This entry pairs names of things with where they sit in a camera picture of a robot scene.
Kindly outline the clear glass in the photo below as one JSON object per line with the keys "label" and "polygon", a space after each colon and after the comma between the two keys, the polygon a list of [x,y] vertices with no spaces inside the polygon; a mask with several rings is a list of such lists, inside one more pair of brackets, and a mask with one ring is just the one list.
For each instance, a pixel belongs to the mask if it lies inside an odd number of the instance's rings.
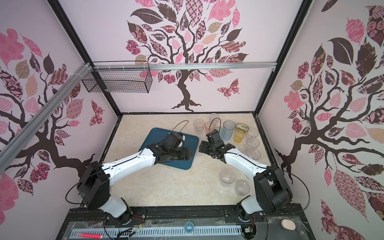
{"label": "clear glass", "polygon": [[220,172],[220,185],[223,188],[227,188],[232,185],[236,179],[235,174],[232,170],[224,169]]}
{"label": "clear glass", "polygon": [[235,185],[235,193],[238,196],[246,196],[250,192],[250,186],[245,181],[238,181]]}

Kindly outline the clear glass front right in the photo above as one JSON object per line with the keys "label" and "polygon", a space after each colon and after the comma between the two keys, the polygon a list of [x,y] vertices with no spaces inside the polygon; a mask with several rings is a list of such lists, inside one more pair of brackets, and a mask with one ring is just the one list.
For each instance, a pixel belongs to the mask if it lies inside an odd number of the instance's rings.
{"label": "clear glass front right", "polygon": [[250,192],[250,186],[245,181],[238,181],[235,185],[235,193],[238,196],[246,196]]}

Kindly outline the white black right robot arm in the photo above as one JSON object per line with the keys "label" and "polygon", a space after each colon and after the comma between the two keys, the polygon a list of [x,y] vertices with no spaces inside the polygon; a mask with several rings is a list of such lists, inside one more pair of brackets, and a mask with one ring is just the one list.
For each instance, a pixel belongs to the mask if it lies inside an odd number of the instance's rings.
{"label": "white black right robot arm", "polygon": [[255,194],[237,203],[237,212],[242,220],[252,215],[273,214],[293,198],[293,193],[277,165],[267,166],[241,153],[234,145],[225,144],[217,130],[207,134],[199,152],[218,159],[241,171],[254,181]]}

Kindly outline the dark teal plastic tray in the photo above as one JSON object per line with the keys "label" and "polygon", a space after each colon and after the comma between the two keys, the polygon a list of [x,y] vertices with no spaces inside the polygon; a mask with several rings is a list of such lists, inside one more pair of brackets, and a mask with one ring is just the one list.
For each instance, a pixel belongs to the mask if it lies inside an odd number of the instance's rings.
{"label": "dark teal plastic tray", "polygon": [[[157,143],[164,140],[170,132],[171,132],[170,130],[161,129],[161,128],[151,129],[151,131],[149,132],[148,136],[146,137],[139,151],[144,149],[149,144]],[[165,163],[163,163],[163,165],[181,169],[181,170],[189,170],[191,168],[200,139],[197,136],[193,136],[185,133],[183,133],[183,135],[185,136],[185,140],[184,140],[185,142],[183,143],[183,147],[190,149],[191,151],[190,159],[188,161],[175,160],[172,162],[170,160],[167,160]]]}

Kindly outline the clear cup right lower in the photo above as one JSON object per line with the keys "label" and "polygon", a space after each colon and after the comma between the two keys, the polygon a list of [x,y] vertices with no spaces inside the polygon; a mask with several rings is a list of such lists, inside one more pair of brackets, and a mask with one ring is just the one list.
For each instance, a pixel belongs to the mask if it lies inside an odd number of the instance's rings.
{"label": "clear cup right lower", "polygon": [[250,148],[246,150],[247,156],[253,160],[259,160],[261,158],[261,152],[256,148]]}

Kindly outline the yellow translucent glass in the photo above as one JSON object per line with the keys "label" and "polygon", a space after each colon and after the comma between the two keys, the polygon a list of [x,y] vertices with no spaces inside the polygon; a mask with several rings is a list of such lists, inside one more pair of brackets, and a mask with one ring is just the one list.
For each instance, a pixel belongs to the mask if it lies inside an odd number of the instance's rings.
{"label": "yellow translucent glass", "polygon": [[235,128],[234,141],[236,143],[241,143],[247,132],[249,131],[249,126],[244,123],[238,123]]}

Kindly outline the clear cup back left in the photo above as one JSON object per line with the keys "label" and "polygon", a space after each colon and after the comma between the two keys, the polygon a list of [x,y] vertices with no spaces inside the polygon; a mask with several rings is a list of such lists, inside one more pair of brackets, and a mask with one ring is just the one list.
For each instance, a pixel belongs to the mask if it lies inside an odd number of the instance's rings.
{"label": "clear cup back left", "polygon": [[202,134],[205,130],[205,122],[203,120],[195,120],[194,129],[196,134]]}

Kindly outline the tall blue translucent cup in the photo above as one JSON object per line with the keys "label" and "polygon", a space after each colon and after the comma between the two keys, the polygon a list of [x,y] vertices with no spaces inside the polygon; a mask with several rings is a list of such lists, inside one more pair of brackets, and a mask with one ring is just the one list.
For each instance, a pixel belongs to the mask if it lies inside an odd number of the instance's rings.
{"label": "tall blue translucent cup", "polygon": [[232,138],[234,130],[236,128],[236,123],[233,121],[225,121],[223,123],[222,139],[224,141],[229,141]]}

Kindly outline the blue tape roll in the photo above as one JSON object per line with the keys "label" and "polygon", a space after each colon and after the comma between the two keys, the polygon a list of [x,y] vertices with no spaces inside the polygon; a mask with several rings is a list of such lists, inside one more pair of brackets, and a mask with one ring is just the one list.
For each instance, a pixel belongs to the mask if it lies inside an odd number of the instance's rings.
{"label": "blue tape roll", "polygon": [[186,222],[184,225],[184,231],[186,234],[192,234],[194,232],[194,228],[194,223],[191,221]]}

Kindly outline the beige round disc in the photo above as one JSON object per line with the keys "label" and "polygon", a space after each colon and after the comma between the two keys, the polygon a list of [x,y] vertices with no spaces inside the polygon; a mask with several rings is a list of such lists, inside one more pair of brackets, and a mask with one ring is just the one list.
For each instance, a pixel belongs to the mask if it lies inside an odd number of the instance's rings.
{"label": "beige round disc", "polygon": [[296,224],[295,222],[293,222],[292,220],[289,220],[289,219],[283,219],[281,221],[281,226],[285,229],[285,230],[289,230],[289,231],[294,231],[296,229]]}

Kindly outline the aluminium rail left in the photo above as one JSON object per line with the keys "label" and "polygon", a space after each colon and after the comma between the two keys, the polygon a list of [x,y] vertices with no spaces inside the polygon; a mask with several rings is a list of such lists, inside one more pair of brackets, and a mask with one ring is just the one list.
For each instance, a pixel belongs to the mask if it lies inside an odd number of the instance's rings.
{"label": "aluminium rail left", "polygon": [[38,132],[45,121],[53,114],[55,109],[62,103],[73,88],[91,72],[90,63],[83,63],[65,82],[65,84],[54,94],[49,101],[39,110],[37,114],[21,129],[9,144],[1,152],[1,173],[11,164],[17,157],[24,146]]}

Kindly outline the clear cup right top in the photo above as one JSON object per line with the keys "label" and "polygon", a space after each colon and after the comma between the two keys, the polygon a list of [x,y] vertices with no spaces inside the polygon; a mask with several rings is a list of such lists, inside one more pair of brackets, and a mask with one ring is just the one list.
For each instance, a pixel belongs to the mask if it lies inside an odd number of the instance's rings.
{"label": "clear cup right top", "polygon": [[247,132],[247,138],[256,138],[259,136],[259,131],[256,128],[249,128]]}

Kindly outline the clear cup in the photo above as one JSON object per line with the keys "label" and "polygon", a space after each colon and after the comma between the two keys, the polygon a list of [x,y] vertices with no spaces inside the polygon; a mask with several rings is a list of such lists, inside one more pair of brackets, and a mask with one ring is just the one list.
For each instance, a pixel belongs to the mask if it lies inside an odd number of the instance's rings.
{"label": "clear cup", "polygon": [[260,146],[260,141],[255,137],[249,137],[245,142],[245,149],[257,149]]}
{"label": "clear cup", "polygon": [[259,136],[259,131],[256,128],[249,128],[247,132],[247,138],[256,138]]}
{"label": "clear cup", "polygon": [[209,116],[210,122],[212,122],[215,125],[217,125],[220,122],[219,118],[220,116],[217,113],[212,113]]}
{"label": "clear cup", "polygon": [[205,122],[203,120],[195,120],[194,129],[196,134],[202,134],[205,130]]}
{"label": "clear cup", "polygon": [[253,160],[259,160],[261,158],[261,152],[256,148],[250,148],[246,150],[247,156]]}

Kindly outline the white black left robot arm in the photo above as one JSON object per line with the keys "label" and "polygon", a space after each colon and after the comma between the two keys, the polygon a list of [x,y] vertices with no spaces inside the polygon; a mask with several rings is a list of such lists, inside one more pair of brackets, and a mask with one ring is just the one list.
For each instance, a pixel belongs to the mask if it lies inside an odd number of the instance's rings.
{"label": "white black left robot arm", "polygon": [[188,161],[191,150],[184,147],[186,137],[171,132],[157,143],[149,144],[136,154],[111,163],[92,163],[84,171],[76,188],[89,211],[102,210],[120,224],[128,224],[133,211],[123,198],[111,194],[111,186],[122,178],[146,167],[168,160]]}

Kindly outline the aluminium rail back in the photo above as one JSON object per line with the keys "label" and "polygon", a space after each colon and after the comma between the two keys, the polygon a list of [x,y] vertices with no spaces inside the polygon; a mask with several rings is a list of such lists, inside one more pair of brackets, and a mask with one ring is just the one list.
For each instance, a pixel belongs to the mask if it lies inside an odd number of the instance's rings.
{"label": "aluminium rail back", "polygon": [[117,62],[100,62],[94,70],[112,70],[112,69],[143,69],[148,71],[168,71],[168,70],[210,70],[210,69],[275,69],[276,62],[241,62],[241,63],[198,63],[198,64],[120,64]]}

